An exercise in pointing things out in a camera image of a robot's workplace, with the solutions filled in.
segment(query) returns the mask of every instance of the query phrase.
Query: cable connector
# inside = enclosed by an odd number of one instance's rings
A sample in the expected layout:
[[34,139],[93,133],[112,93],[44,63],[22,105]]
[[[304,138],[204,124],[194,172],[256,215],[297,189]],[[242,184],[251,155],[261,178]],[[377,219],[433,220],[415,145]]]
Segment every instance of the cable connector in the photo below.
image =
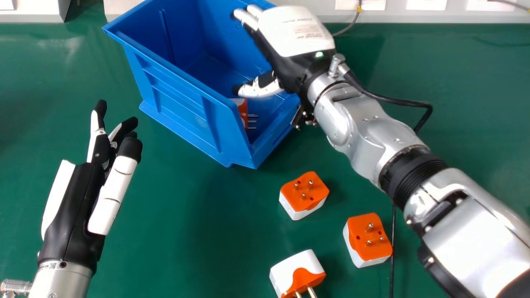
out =
[[350,217],[342,235],[357,268],[381,264],[393,253],[383,223],[375,213]]
[[278,298],[301,298],[306,291],[311,298],[316,298],[313,288],[320,285],[325,277],[326,273],[312,249],[274,265],[269,275]]
[[307,172],[280,189],[280,204],[293,221],[318,210],[330,191],[315,172]]

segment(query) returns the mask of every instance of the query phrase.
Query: blue storage container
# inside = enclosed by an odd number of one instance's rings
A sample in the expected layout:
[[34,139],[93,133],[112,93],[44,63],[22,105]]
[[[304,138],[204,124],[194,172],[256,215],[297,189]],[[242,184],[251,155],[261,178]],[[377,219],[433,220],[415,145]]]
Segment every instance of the blue storage container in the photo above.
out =
[[245,131],[232,87],[271,67],[236,8],[261,0],[147,0],[103,27],[123,45],[142,94],[140,110],[222,165],[256,169],[291,130],[299,98],[249,100],[259,115]]

